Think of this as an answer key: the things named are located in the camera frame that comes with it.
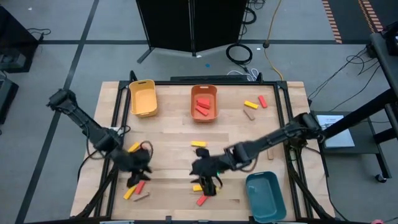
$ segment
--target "yellow bin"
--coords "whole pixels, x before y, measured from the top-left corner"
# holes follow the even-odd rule
[[[131,113],[139,118],[153,116],[157,112],[155,82],[141,80],[130,83]]]

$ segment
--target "yellow cable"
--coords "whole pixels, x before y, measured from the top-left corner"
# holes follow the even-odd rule
[[[268,30],[268,36],[267,36],[266,44],[269,44],[269,37],[271,36],[272,25],[274,24],[274,19],[275,19],[276,12],[278,11],[279,6],[280,6],[281,3],[282,3],[282,0],[279,0],[278,5],[277,5],[277,7],[276,7],[276,9],[275,9],[275,11],[274,11],[274,15],[272,16],[271,24],[269,25],[269,30]],[[280,79],[283,81],[283,80],[284,80],[284,76],[282,75],[282,73],[281,73],[280,71],[278,71],[278,69],[275,68],[275,66],[274,66],[274,65],[272,64],[272,62],[269,60],[269,58],[268,58],[268,56],[267,56],[266,49],[264,49],[264,54],[265,54],[265,56],[266,56],[266,59],[267,59],[268,62],[269,62],[269,65],[272,67],[272,69],[273,69],[276,73],[278,73]]]

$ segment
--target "orange bin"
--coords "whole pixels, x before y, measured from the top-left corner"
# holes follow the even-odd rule
[[[131,113],[139,118],[153,116],[157,112],[155,82],[141,80],[129,85],[131,93]]]
[[[208,98],[210,100],[210,109],[205,116],[195,110],[197,99]],[[191,115],[196,122],[212,122],[217,118],[217,87],[213,85],[195,85],[191,89]]]

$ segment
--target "table frame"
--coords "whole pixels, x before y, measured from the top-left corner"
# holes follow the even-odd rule
[[[130,72],[130,80],[129,81],[120,81],[119,86],[118,86],[118,94],[116,95],[116,103],[114,106],[114,112],[113,112],[113,117],[112,117],[112,122],[111,126],[116,126],[118,122],[118,113],[119,109],[121,106],[121,100],[122,100],[122,93],[124,90],[129,91],[128,89],[128,84],[130,84],[133,81],[137,81],[138,79],[136,78],[135,74],[133,71]],[[290,102],[290,97],[289,97],[289,92],[288,92],[288,87],[287,87],[287,82],[286,81],[276,81],[276,82],[264,82],[262,81],[262,77],[258,78],[255,82],[219,82],[219,81],[212,81],[212,82],[170,82],[170,81],[155,81],[156,85],[264,85],[264,86],[272,86],[274,88],[274,94],[275,94],[275,101],[277,105],[277,112],[278,112],[278,119],[279,119],[279,124],[281,127],[285,126],[285,120],[284,120],[284,115],[283,115],[283,110],[282,110],[282,102],[280,100],[280,94],[279,90],[281,89],[284,93],[284,100],[286,104],[286,110],[287,110],[287,116],[288,119],[291,120],[293,118],[293,112],[292,112],[292,106]],[[127,116],[129,114],[129,105],[131,101],[131,95],[127,94],[125,98],[125,104],[124,104],[124,109],[123,109],[123,116],[122,116],[122,121],[121,121],[121,126],[125,126],[127,123]],[[285,152],[285,160],[286,161],[291,161],[291,155],[290,155],[290,149],[284,144],[284,152]],[[303,168],[303,161],[302,158],[299,154],[299,152],[295,151],[295,155],[297,158],[297,171],[300,176],[301,181],[307,186],[307,181],[305,178],[305,172]],[[103,165],[103,170],[101,173],[101,180],[100,180],[100,185],[102,185],[109,172],[109,159],[106,159],[104,161]],[[118,171],[116,170],[113,179],[111,181],[111,187],[109,191],[109,198],[106,206],[106,214],[105,217],[111,218],[112,216],[112,211],[113,211],[113,203],[114,203],[114,197],[116,193],[116,183],[118,180]],[[294,208],[294,213],[295,213],[295,218],[296,220],[304,218],[301,216],[300,212],[300,205],[299,205],[299,198],[297,194],[297,188],[295,186],[295,181],[289,176],[289,184],[290,184],[290,191],[292,194],[292,202],[293,202],[293,208]],[[101,216],[101,209],[102,209],[102,204],[103,204],[103,197],[98,200],[98,203],[95,207],[94,211],[94,217],[100,217]],[[307,214],[306,218],[313,218],[313,212],[310,203],[306,198],[304,198],[304,204],[305,204],[305,211]],[[166,217],[166,221],[169,219],[171,221],[172,217]]]

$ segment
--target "wooden block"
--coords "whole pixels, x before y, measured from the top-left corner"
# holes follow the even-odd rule
[[[206,142],[201,142],[201,141],[192,141],[191,146],[198,146],[198,147],[206,147],[207,143]]]
[[[243,111],[251,121],[254,120],[255,117],[249,108],[244,108]]]
[[[267,157],[268,157],[268,160],[273,160],[274,159],[274,149],[268,149],[267,150]]]
[[[137,186],[132,186],[130,187],[129,190],[127,190],[127,192],[124,194],[123,198],[126,200],[129,200],[129,198],[131,197],[132,193],[134,193],[134,191],[136,190]]]
[[[199,200],[197,201],[197,205],[199,205],[199,206],[203,205],[203,203],[205,203],[205,201],[206,201],[207,198],[208,198],[207,196],[202,195],[202,196],[199,198]]]
[[[200,106],[196,106],[195,109],[205,116],[207,116],[209,114],[209,112],[206,109],[204,109]]]
[[[260,101],[260,103],[261,103],[261,106],[263,107],[263,108],[267,108],[267,102],[266,102],[266,100],[264,99],[264,97],[263,96],[259,96],[259,101]]]
[[[129,152],[135,152],[138,148],[139,148],[139,142],[136,142],[129,148]]]
[[[192,187],[192,189],[193,189],[194,192],[201,191],[200,185],[194,185],[194,186]]]
[[[259,107],[259,105],[255,104],[255,103],[252,103],[252,102],[250,102],[250,101],[247,101],[247,100],[244,102],[244,104],[245,104],[246,106],[248,106],[248,107],[253,108],[253,109],[257,109],[257,108]]]
[[[137,184],[136,194],[141,194],[141,190],[144,188],[145,181],[140,180]]]
[[[197,104],[203,108],[210,109],[210,99],[208,98],[197,99]]]
[[[137,195],[137,196],[133,196],[133,197],[132,197],[132,201],[133,201],[133,202],[138,202],[139,200],[142,200],[142,199],[148,197],[149,195],[150,195],[149,192],[145,192],[145,193],[143,193],[143,194],[140,194],[140,195]]]

